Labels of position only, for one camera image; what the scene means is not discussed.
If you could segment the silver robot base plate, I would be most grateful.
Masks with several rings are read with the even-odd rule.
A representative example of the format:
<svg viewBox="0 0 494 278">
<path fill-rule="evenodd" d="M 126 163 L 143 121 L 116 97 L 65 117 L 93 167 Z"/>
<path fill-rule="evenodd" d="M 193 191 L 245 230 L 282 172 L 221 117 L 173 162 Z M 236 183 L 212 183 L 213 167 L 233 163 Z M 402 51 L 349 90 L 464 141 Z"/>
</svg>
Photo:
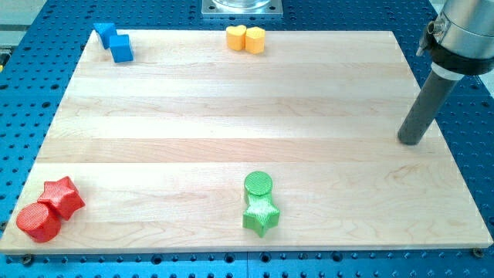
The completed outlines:
<svg viewBox="0 0 494 278">
<path fill-rule="evenodd" d="M 202 0 L 201 14 L 205 18 L 283 15 L 282 0 Z"/>
</svg>

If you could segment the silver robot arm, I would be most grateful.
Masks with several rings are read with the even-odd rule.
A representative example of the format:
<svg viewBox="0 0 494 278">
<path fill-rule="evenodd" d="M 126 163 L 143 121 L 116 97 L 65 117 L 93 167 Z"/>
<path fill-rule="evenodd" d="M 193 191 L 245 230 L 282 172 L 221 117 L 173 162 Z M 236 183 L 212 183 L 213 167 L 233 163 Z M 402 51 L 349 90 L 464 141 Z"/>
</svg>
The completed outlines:
<svg viewBox="0 0 494 278">
<path fill-rule="evenodd" d="M 493 70 L 493 0 L 448 0 L 424 28 L 417 56 L 429 53 L 432 71 L 460 80 Z"/>
</svg>

